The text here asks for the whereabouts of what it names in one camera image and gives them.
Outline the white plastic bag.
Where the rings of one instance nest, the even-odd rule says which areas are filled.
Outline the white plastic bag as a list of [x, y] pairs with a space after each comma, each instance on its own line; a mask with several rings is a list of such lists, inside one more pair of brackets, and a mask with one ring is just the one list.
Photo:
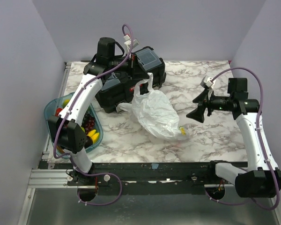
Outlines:
[[131, 119], [138, 122], [156, 138], [167, 141], [182, 141], [188, 133], [179, 125], [179, 116], [166, 95], [153, 89], [153, 73], [149, 78], [136, 83], [131, 103], [120, 103], [118, 112], [126, 111]]

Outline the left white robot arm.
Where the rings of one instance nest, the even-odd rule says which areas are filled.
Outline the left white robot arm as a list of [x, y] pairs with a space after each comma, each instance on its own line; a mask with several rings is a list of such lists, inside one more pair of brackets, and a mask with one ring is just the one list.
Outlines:
[[84, 185], [90, 185], [95, 177], [86, 153], [86, 144], [92, 144], [92, 141], [82, 130], [82, 121], [105, 80], [121, 67], [131, 66], [129, 60], [136, 40], [129, 34], [125, 34], [124, 39], [127, 53], [117, 56], [114, 54], [117, 42], [113, 38], [99, 39], [97, 53], [87, 64], [78, 89], [61, 112], [48, 119], [54, 158], [69, 156], [72, 165], [79, 171], [79, 181]]

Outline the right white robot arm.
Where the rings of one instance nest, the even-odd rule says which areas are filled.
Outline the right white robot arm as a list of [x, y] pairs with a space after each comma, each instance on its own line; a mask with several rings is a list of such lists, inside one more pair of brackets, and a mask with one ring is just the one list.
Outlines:
[[229, 96], [214, 94], [214, 81], [204, 77], [201, 86], [204, 90], [193, 100], [197, 108], [187, 114], [187, 118], [204, 122], [204, 116], [210, 116], [214, 110], [228, 111], [241, 131], [248, 158], [247, 171], [231, 163], [216, 160], [210, 163], [206, 178], [210, 183], [224, 179], [236, 188], [243, 198], [273, 198], [281, 190], [281, 170], [275, 162], [263, 131], [262, 117], [258, 116], [259, 101], [248, 98], [247, 79], [230, 78]]

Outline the fake red grape bunch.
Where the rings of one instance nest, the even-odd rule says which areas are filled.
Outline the fake red grape bunch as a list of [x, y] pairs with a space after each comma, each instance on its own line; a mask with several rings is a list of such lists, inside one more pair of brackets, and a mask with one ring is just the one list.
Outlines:
[[89, 113], [86, 113], [83, 117], [81, 127], [84, 129], [87, 134], [89, 131], [93, 129], [95, 125], [95, 118], [92, 117]]

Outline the yellow green fake apple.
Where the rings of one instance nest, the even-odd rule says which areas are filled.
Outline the yellow green fake apple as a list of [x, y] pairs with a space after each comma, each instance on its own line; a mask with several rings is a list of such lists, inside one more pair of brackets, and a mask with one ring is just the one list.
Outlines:
[[65, 108], [69, 102], [70, 102], [69, 99], [64, 100], [62, 103], [62, 107]]

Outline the yellow fake banana bunch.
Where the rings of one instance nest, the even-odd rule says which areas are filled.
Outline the yellow fake banana bunch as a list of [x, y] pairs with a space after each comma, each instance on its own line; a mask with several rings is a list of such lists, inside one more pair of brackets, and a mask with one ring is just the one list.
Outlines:
[[100, 133], [93, 129], [87, 133], [87, 136], [89, 136], [92, 139], [93, 144], [95, 144], [100, 137]]

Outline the dark fake plum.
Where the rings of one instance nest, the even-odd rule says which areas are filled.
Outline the dark fake plum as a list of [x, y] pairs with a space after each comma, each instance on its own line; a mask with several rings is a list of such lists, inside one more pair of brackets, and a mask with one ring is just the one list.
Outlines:
[[90, 147], [91, 145], [93, 145], [92, 139], [91, 139], [89, 136], [86, 136], [86, 142], [85, 142], [84, 148], [87, 149], [87, 148]]

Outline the black plastic toolbox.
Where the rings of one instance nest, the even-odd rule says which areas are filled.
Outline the black plastic toolbox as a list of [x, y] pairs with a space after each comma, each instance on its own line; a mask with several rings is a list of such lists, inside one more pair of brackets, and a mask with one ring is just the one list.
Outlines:
[[137, 82], [153, 74], [153, 87], [160, 88], [166, 79], [165, 63], [150, 46], [134, 52], [135, 65], [131, 73], [114, 71], [101, 78], [103, 86], [96, 100], [106, 113], [116, 111], [120, 103], [130, 103]]

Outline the teal plastic fruit bowl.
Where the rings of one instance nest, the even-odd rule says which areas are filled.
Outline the teal plastic fruit bowl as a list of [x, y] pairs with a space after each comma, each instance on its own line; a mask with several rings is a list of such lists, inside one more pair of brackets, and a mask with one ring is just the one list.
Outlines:
[[[67, 100], [70, 100], [73, 95], [74, 95], [74, 92], [67, 94], [65, 96], [62, 96], [60, 98], [56, 98], [46, 105], [46, 107], [44, 108], [44, 119], [45, 119], [48, 131], [49, 131], [48, 119], [52, 115], [55, 115], [56, 113], [61, 112], [61, 110], [63, 109], [63, 103]], [[96, 114], [95, 109], [92, 104], [89, 105], [89, 107], [83, 117], [82, 127], [83, 127], [83, 130], [86, 132], [86, 134], [94, 134], [96, 137], [96, 142], [94, 142], [93, 145], [91, 145], [85, 149], [86, 153], [89, 153], [100, 145], [100, 143], [103, 139], [103, 135], [104, 135], [101, 123], [97, 117], [97, 114]]]

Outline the black metal base rail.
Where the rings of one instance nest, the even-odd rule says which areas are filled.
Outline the black metal base rail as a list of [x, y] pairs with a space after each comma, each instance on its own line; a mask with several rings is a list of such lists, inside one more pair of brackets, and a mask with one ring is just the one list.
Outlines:
[[94, 177], [68, 171], [68, 186], [100, 195], [203, 195], [206, 187], [227, 186], [211, 163], [95, 163]]

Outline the aluminium frame profile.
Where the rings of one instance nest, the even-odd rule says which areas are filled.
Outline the aluminium frame profile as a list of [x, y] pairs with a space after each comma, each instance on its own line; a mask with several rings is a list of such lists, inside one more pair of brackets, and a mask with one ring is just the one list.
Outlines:
[[72, 180], [63, 169], [35, 169], [30, 173], [28, 188], [66, 188]]

